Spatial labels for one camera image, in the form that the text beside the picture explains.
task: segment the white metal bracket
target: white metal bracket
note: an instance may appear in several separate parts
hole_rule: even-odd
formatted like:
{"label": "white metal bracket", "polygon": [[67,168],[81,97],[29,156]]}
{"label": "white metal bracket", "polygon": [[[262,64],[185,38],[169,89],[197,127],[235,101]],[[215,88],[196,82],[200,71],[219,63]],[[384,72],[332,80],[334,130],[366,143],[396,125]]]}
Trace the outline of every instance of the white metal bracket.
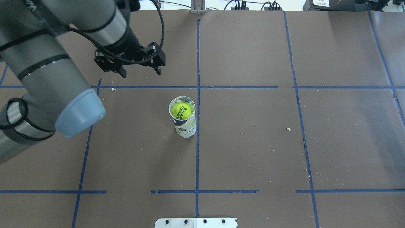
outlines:
{"label": "white metal bracket", "polygon": [[191,0],[191,14],[205,14],[205,0]]}
{"label": "white metal bracket", "polygon": [[238,228],[237,218],[158,219],[155,228]]}

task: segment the light blue cap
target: light blue cap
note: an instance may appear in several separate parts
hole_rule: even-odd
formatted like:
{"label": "light blue cap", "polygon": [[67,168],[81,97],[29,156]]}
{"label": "light blue cap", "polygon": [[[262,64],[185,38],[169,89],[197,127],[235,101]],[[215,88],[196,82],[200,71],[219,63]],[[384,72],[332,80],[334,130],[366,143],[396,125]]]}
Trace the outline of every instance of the light blue cap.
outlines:
{"label": "light blue cap", "polygon": [[87,89],[77,95],[60,113],[55,129],[71,138],[101,120],[105,108],[94,89]]}

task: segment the tennis ball can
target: tennis ball can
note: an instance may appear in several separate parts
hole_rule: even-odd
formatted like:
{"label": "tennis ball can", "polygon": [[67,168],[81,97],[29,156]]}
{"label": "tennis ball can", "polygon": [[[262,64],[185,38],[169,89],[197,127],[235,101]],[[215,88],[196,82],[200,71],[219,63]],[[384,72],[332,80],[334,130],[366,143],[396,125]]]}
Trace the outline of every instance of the tennis ball can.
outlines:
{"label": "tennis ball can", "polygon": [[174,98],[169,104],[169,113],[178,135],[189,138],[196,133],[196,106],[191,98],[186,96]]}

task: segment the yellow tennis ball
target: yellow tennis ball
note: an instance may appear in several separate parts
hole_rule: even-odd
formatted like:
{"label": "yellow tennis ball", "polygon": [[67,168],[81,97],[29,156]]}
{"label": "yellow tennis ball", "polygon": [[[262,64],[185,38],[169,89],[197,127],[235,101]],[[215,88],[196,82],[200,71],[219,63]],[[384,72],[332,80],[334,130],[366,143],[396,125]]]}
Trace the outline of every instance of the yellow tennis ball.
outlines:
{"label": "yellow tennis ball", "polygon": [[178,102],[172,108],[172,115],[179,120],[185,120],[193,114],[193,106],[185,101]]}

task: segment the white sticker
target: white sticker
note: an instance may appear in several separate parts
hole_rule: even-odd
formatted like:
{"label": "white sticker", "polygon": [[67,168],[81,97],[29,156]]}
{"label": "white sticker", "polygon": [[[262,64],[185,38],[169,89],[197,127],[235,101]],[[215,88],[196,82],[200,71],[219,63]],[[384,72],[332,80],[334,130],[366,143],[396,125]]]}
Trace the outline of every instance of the white sticker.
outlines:
{"label": "white sticker", "polygon": [[313,0],[313,4],[317,6],[329,7],[329,0]]}

